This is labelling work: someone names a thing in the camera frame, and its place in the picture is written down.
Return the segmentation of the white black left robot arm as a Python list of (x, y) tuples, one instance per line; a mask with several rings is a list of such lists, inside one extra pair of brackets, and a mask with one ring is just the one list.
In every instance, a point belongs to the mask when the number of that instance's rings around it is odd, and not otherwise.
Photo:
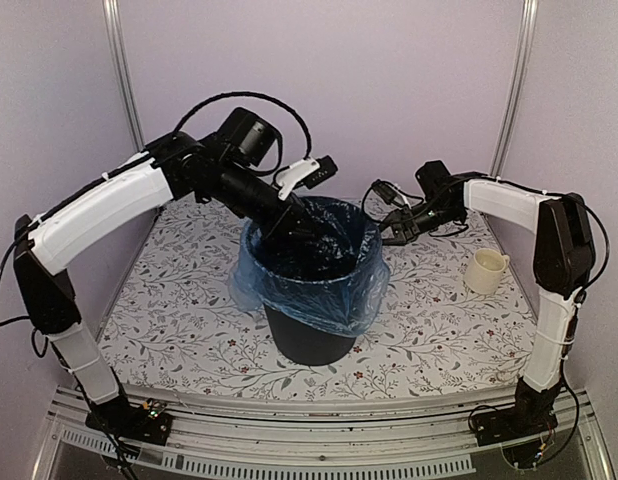
[(90, 408), (115, 433), (130, 433), (138, 415), (85, 324), (74, 262), (135, 219), (187, 196), (220, 203), (251, 220), (264, 238), (310, 236), (315, 228), (294, 191), (321, 163), (305, 154), (266, 181), (255, 167), (279, 140), (276, 128), (238, 107), (203, 138), (177, 127), (59, 205), (18, 220), (1, 263), (13, 266), (24, 317), (49, 341)]

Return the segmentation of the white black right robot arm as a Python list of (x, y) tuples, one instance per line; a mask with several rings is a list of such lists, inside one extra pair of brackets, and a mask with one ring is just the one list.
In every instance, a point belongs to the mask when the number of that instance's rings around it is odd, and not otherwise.
[(415, 173), (424, 200), (402, 203), (379, 222), (390, 230), (385, 244), (404, 246), (420, 235), (479, 212), (511, 222), (535, 237), (533, 272), (539, 288), (539, 315), (533, 348), (506, 409), (485, 407), (468, 423), (481, 445), (539, 434), (556, 428), (553, 404), (567, 381), (564, 363), (572, 348), (578, 311), (596, 261), (590, 222), (595, 214), (575, 193), (519, 186), (484, 173), (451, 174), (440, 160)]

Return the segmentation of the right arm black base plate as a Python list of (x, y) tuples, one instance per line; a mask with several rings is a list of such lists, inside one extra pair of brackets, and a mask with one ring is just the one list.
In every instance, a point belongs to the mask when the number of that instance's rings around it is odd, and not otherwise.
[(468, 428), (479, 446), (513, 441), (555, 430), (558, 420), (551, 411), (531, 418), (520, 415), (515, 407), (496, 408), (479, 405), (468, 417)]

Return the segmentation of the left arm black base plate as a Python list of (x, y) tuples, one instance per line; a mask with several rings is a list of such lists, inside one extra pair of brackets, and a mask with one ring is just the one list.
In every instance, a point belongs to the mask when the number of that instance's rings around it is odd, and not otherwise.
[(165, 446), (171, 433), (173, 416), (153, 399), (134, 406), (126, 397), (117, 397), (103, 404), (88, 402), (88, 406), (85, 425), (115, 438)]

